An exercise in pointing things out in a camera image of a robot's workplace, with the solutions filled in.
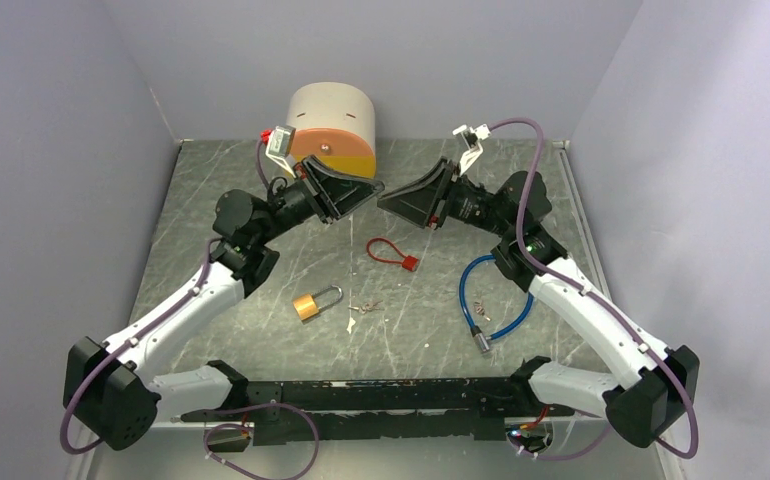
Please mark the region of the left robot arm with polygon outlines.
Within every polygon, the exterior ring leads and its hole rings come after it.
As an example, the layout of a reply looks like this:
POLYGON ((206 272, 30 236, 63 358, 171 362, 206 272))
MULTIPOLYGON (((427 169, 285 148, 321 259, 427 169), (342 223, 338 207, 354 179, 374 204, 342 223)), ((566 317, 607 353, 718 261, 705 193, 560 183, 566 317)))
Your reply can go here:
POLYGON ((312 217, 331 224, 384 190, 381 181, 338 172, 314 156, 291 170, 292 182, 261 198, 241 189, 214 207, 214 238, 200 268, 149 314, 97 342, 69 350, 59 426, 62 449, 81 455, 102 443, 123 450, 157 420, 195 412, 238 418, 248 379, 223 361, 162 374, 162 367, 203 326, 253 294, 280 258, 269 243, 312 217))

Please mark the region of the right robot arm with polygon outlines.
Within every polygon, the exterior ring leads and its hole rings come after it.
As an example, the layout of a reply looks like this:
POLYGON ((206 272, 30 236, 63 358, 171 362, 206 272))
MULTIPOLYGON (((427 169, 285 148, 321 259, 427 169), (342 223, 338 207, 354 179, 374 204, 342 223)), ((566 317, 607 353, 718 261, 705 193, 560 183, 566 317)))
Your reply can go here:
POLYGON ((636 447, 658 443, 685 459, 697 453, 698 356, 687 346, 667 346, 635 324, 544 229, 541 221, 552 205, 537 171, 517 171, 491 193, 442 158, 377 205, 420 228, 457 219, 499 236, 490 256, 500 273, 558 314, 609 369, 600 374, 546 357, 529 360, 511 377, 517 411, 533 415, 545 405, 569 407, 605 419, 636 447))

